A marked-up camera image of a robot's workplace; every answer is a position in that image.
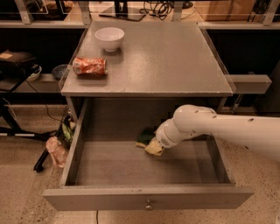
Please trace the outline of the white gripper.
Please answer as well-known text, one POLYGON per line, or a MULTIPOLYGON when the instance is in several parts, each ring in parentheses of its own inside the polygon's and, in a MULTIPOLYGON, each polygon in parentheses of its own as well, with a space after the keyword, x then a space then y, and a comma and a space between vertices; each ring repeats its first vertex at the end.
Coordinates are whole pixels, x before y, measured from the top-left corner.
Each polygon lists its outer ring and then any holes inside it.
POLYGON ((144 149, 151 155, 160 156, 164 148, 174 147, 183 140, 186 140, 186 134, 179 131, 172 118, 158 127, 156 137, 152 138, 144 149))

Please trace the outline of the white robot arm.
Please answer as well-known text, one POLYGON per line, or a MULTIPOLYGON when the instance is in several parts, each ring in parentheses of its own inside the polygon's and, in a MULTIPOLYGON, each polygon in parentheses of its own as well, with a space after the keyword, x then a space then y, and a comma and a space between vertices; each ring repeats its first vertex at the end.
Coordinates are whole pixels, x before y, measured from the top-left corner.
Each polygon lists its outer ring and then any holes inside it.
POLYGON ((193 105, 177 108, 144 149, 160 155, 166 148, 202 135, 218 137, 280 162, 279 117, 219 115, 211 108, 193 105))

